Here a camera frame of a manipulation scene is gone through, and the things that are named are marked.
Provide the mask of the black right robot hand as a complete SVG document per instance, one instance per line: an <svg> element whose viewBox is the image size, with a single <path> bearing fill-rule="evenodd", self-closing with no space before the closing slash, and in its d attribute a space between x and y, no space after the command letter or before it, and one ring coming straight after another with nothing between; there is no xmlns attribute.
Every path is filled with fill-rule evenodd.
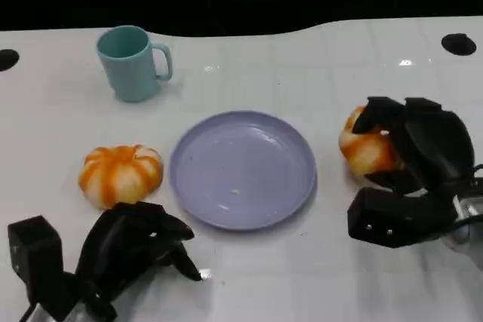
<svg viewBox="0 0 483 322"><path fill-rule="evenodd" d="M475 178L475 151L463 121L441 104L423 97L399 103L389 97L368 97L352 132L371 131L389 138L399 166L374 171L367 178L379 186L406 195L425 189L470 184Z"/></svg>

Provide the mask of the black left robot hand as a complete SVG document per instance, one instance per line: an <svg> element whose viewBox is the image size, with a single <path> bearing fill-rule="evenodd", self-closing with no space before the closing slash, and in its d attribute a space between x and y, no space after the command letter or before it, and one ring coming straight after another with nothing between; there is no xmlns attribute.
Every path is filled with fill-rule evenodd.
<svg viewBox="0 0 483 322"><path fill-rule="evenodd" d="M185 222L159 204L118 203L89 231L75 274L111 301L155 267L172 265L191 281L201 281L183 246L194 237Z"/></svg>

